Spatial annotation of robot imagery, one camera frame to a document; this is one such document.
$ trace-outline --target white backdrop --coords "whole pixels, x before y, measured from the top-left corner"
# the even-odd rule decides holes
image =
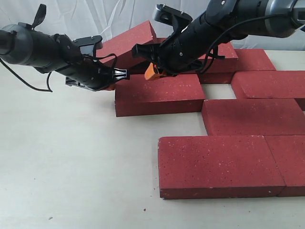
[[[0,0],[0,27],[11,23],[32,23],[40,3],[47,5],[45,22],[37,30],[70,38],[102,35],[104,41],[150,20],[157,36],[171,34],[167,25],[153,21],[156,4],[166,4],[198,17],[209,0]],[[305,33],[298,31],[286,39],[249,36],[233,41],[236,48],[305,50]]]

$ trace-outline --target white table surface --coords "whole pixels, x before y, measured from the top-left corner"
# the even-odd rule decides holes
[[[305,52],[267,53],[278,70],[305,70]],[[45,87],[34,69],[13,69]],[[206,135],[200,113],[117,118],[114,92],[54,73],[54,93],[39,93],[0,74],[1,229],[305,228],[305,198],[159,198],[158,138]],[[229,85],[203,88],[235,98]]]

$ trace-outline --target white fabric background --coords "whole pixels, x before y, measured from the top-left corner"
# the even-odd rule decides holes
[[[156,4],[166,4],[198,17],[209,0],[0,0],[0,27],[7,24],[32,23],[40,3],[47,5],[45,22],[37,30],[70,38],[102,35],[109,40],[131,27],[150,20],[157,36],[172,33],[171,27],[153,21]],[[298,31],[286,39],[249,36],[233,41],[236,48],[266,50],[305,50],[305,33]]]

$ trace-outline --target robotic arm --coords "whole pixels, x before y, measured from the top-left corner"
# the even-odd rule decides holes
[[[35,31],[46,16],[46,6],[41,4],[32,25],[18,23],[0,30],[0,62],[27,86],[37,91],[52,92],[49,87],[51,72],[66,76],[68,86],[91,91],[114,90],[113,85],[129,79],[127,70],[116,69],[116,56],[112,67],[105,66],[96,57],[102,48],[102,37],[92,36],[71,41],[67,35],[53,36]],[[5,62],[34,67],[40,73],[49,73],[48,90],[37,89],[19,77]]]
[[[217,53],[221,43],[248,35],[287,38],[298,29],[305,31],[305,0],[211,0],[194,21],[184,12],[157,5],[155,20],[172,26],[173,34],[161,44],[133,47],[135,58],[151,63],[145,73],[147,80],[194,70],[204,73],[214,59],[224,58]],[[208,57],[212,61],[206,68]]]

